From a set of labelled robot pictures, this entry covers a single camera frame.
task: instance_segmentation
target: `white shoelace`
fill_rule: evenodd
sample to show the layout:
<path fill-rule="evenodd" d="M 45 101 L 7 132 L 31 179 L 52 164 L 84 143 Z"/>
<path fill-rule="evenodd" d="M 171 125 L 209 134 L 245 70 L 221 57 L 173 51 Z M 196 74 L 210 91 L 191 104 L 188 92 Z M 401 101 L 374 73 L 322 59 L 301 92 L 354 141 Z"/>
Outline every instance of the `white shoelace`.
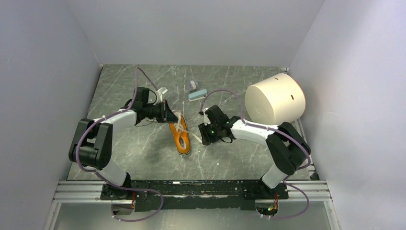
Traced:
<path fill-rule="evenodd" d="M 198 141 L 198 142 L 202 142 L 202 140 L 199 138 L 199 136 L 197 136 L 195 133 L 193 133 L 193 132 L 191 132 L 191 131 L 188 131 L 188 130 L 186 130 L 186 129 L 184 129 L 183 128 L 183 126 L 182 126 L 182 123 L 181 123 L 181 121 L 182 121 L 182 113 L 180 112 L 180 110 L 172 110 L 173 111 L 173 113 L 175 114 L 175 116 L 176 117 L 178 117 L 178 122 L 177 123 L 175 123 L 175 128 L 176 128 L 176 132 L 179 132 L 179 130 L 180 131 L 182 131 L 182 132 L 185 132 L 185 133 L 190 133 L 190 134 L 192 134 L 192 136 L 194 137 L 194 138 L 196 138 L 196 140 Z"/>

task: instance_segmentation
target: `orange shoe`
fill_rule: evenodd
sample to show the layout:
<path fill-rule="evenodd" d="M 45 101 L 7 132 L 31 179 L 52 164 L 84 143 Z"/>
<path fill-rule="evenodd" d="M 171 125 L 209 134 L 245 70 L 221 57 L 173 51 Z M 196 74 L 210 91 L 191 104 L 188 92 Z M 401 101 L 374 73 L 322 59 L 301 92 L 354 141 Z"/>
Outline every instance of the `orange shoe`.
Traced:
<path fill-rule="evenodd" d="M 187 155 L 190 152 L 191 145 L 189 141 L 188 128 L 186 126 L 185 118 L 180 111 L 173 111 L 178 117 L 177 123 L 169 123 L 170 130 L 172 131 L 173 138 L 175 138 L 176 148 L 180 155 Z"/>

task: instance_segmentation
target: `marble table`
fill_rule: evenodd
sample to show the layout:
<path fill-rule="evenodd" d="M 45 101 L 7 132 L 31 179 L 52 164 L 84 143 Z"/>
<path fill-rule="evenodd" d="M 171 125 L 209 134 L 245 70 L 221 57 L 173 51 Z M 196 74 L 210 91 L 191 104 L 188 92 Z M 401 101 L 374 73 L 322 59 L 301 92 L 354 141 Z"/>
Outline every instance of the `marble table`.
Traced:
<path fill-rule="evenodd" d="M 95 119 L 117 111 L 132 97 L 136 65 L 104 65 L 88 118 Z M 200 136 L 198 125 L 203 117 L 198 114 L 200 102 L 189 102 L 188 83 L 197 80 L 209 92 L 225 88 L 244 99 L 251 84 L 280 72 L 274 67 L 243 66 L 186 66 L 139 65 L 158 87 L 167 87 L 164 98 L 172 110 L 181 110 L 188 129 Z M 138 85 L 153 89 L 139 72 Z M 207 106 L 217 104 L 229 117 L 239 115 L 237 98 L 228 92 L 214 93 Z M 249 116 L 244 108 L 244 116 Z M 186 156 L 178 154 L 168 124 L 142 121 L 140 127 L 129 127 L 113 140 L 112 159 L 130 173 L 133 180 L 223 180 L 259 179 L 273 164 L 265 146 L 235 140 L 232 144 L 221 141 L 210 146 L 200 144 L 190 135 L 192 149 Z M 295 127 L 300 129 L 299 122 Z M 309 171 L 303 169 L 290 180 L 309 180 Z M 68 180 L 98 180 L 91 173 L 81 172 L 72 164 Z"/>

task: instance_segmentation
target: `blue eraser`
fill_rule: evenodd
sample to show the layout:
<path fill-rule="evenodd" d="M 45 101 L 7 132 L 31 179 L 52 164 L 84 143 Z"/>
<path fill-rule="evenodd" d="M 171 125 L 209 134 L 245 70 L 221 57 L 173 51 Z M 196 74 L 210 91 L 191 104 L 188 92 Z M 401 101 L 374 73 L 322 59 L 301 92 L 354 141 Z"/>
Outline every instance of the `blue eraser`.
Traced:
<path fill-rule="evenodd" d="M 207 95 L 207 90 L 199 90 L 189 94 L 189 101 L 204 98 Z"/>

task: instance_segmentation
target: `paper roll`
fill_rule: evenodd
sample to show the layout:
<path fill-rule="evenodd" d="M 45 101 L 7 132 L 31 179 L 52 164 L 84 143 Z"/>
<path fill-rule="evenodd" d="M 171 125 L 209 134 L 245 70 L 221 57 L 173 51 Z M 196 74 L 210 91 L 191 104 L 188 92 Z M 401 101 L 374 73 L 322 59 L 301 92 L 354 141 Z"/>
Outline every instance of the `paper roll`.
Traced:
<path fill-rule="evenodd" d="M 250 85 L 245 93 L 245 107 L 253 122 L 280 125 L 302 116 L 306 105 L 304 96 L 289 75 L 279 73 Z"/>

